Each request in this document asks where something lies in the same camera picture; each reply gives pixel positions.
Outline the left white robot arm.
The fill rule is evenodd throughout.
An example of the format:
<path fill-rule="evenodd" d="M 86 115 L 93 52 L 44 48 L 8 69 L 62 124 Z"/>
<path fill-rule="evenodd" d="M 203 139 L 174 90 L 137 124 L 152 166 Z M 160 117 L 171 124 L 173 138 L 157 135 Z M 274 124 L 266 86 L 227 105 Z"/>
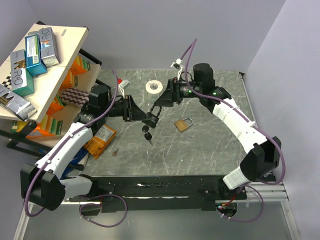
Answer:
<path fill-rule="evenodd" d="M 121 117 L 125 122 L 148 121 L 131 95 L 116 101 L 107 85 L 95 85 L 88 94 L 80 113 L 67 133 L 42 159 L 26 164 L 20 171 L 21 196 L 28 216 L 28 202 L 53 211 L 69 198 L 83 196 L 87 201 L 99 195 L 98 184 L 88 175 L 62 179 L 63 173 L 77 152 L 105 124 L 106 117 Z"/>

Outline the brass padlock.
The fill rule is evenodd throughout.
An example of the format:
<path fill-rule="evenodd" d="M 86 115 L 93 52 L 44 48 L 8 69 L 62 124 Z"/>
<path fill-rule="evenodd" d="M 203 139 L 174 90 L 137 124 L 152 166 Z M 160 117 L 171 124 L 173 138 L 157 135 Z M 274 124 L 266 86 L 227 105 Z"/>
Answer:
<path fill-rule="evenodd" d="M 182 118 L 174 122 L 175 127 L 178 129 L 180 133 L 187 130 L 190 126 L 193 125 L 193 120 L 189 117 Z"/>

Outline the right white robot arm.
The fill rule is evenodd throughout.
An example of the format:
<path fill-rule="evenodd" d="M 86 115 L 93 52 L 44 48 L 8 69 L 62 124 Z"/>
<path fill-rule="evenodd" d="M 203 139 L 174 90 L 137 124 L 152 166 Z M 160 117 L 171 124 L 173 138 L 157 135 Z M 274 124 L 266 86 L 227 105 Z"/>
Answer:
<path fill-rule="evenodd" d="M 154 102 L 157 107 L 173 107 L 186 98 L 198 98 L 202 106 L 220 119 L 239 140 L 246 156 L 240 165 L 225 175 L 218 193 L 223 199 L 230 199 L 242 185 L 261 179 L 279 166 L 281 141 L 277 137 L 265 136 L 259 132 L 256 123 L 240 110 L 231 94 L 216 86 L 213 69 L 208 63 L 193 66 L 193 78 L 182 78 L 181 60 L 171 64 L 178 70 L 177 76 L 169 79 L 162 95 Z"/>

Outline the black key bunch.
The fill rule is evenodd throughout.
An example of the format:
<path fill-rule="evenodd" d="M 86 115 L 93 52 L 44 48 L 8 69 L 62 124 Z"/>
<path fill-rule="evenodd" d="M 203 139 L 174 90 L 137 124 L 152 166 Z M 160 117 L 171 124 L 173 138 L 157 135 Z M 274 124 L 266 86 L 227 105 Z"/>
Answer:
<path fill-rule="evenodd" d="M 149 132 L 149 126 L 148 125 L 144 125 L 142 127 L 142 131 L 144 132 L 144 138 L 149 142 L 149 144 L 153 145 L 152 143 L 152 135 Z"/>

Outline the small brass key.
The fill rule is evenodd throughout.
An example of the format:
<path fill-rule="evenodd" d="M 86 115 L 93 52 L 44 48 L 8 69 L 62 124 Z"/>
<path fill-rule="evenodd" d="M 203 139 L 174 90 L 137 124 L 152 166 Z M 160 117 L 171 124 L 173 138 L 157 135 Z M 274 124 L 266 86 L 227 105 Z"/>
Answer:
<path fill-rule="evenodd" d="M 112 156 L 116 156 L 117 153 L 118 153 L 119 149 L 116 149 L 113 153 L 112 153 Z"/>

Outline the black padlock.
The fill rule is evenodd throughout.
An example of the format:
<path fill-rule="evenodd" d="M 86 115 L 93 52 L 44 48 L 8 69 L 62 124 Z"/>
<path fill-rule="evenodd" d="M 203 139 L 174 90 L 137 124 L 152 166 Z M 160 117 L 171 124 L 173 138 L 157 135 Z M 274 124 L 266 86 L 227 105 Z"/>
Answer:
<path fill-rule="evenodd" d="M 157 123 L 159 121 L 160 113 L 162 111 L 162 107 L 159 106 L 159 110 L 158 110 L 157 114 L 153 114 L 154 108 L 155 108 L 155 105 L 153 105 L 151 107 L 151 109 L 149 110 L 149 112 L 147 113 L 147 115 L 149 116 L 149 119 L 144 121 L 144 124 L 149 126 L 152 129 L 156 128 L 156 125 L 157 125 Z"/>

